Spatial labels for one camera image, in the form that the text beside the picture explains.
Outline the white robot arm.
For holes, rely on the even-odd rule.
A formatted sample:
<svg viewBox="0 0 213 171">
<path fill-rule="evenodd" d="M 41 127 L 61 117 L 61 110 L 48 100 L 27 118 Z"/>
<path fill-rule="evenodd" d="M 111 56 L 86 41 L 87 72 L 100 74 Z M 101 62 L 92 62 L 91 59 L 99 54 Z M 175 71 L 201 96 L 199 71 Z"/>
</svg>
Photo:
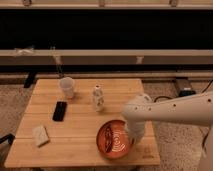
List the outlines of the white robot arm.
<svg viewBox="0 0 213 171">
<path fill-rule="evenodd" d="M 197 171 L 213 171 L 213 92 L 153 102 L 148 94 L 128 101 L 122 116 L 130 139 L 138 141 L 145 134 L 146 121 L 191 124 L 209 128 Z"/>
</svg>

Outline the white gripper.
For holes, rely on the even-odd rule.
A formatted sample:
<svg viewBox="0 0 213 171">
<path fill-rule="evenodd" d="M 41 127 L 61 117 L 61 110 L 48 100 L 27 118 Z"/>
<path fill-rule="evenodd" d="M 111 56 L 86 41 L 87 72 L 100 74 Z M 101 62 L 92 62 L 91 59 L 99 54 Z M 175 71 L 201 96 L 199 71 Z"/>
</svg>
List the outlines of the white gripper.
<svg viewBox="0 0 213 171">
<path fill-rule="evenodd" d="M 144 122 L 130 122 L 127 121 L 125 125 L 125 131 L 132 144 L 137 144 L 145 135 L 145 123 Z"/>
</svg>

